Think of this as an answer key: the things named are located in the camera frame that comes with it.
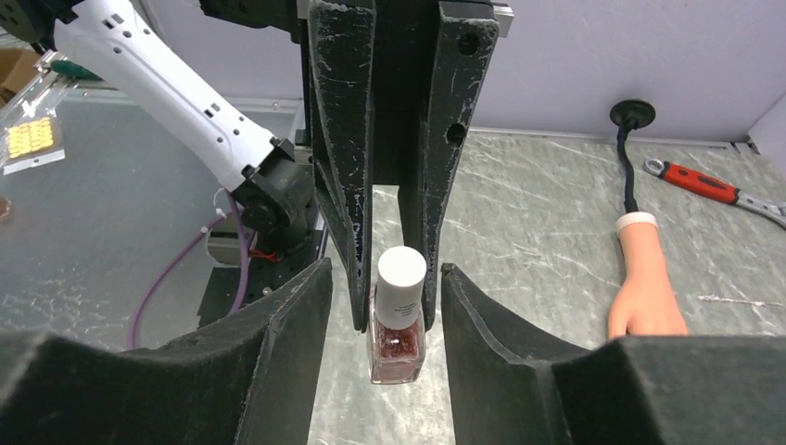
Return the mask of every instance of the red wrench handle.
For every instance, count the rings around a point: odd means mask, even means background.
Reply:
[[[726,204],[736,203],[740,193],[740,189],[731,184],[670,162],[664,162],[664,170],[660,177],[668,183],[690,190],[697,195]]]

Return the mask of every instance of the white bottle cap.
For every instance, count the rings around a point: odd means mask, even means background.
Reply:
[[[425,259],[414,248],[389,248],[379,257],[374,310],[389,329],[406,329],[417,321],[425,279]]]

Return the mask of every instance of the black suction cup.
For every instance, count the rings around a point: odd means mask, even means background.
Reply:
[[[623,100],[614,105],[610,116],[617,127],[625,125],[625,130],[629,132],[653,123],[655,107],[639,99]]]

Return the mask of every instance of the screw hole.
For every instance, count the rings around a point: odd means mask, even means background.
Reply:
[[[448,140],[448,144],[456,147],[462,146],[465,137],[466,129],[460,123],[452,124],[448,129],[448,132],[445,133],[445,139]]]
[[[459,39],[459,53],[463,56],[471,56],[480,46],[480,37],[477,34],[468,32]]]

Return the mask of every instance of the table surface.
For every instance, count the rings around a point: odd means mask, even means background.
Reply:
[[[218,186],[184,146],[123,100],[70,100],[58,109],[66,159],[0,177],[15,205],[0,225],[0,329],[49,328],[121,350],[145,287],[213,215]],[[289,131],[275,114],[252,117]],[[654,156],[786,200],[765,158],[689,146],[631,144]],[[539,327],[585,348],[603,343],[624,278],[614,222],[622,211],[615,149],[580,139],[472,134],[442,228],[440,260]],[[697,197],[637,168],[636,194],[660,224],[669,274],[696,335],[786,334],[786,231]],[[395,187],[374,190],[374,257],[401,244]],[[352,328],[335,248],[334,297],[309,444],[453,443],[441,315],[419,380],[368,382],[365,338]],[[214,263],[192,255],[157,294],[142,325],[156,347],[197,326]],[[709,299],[729,299],[718,302]]]

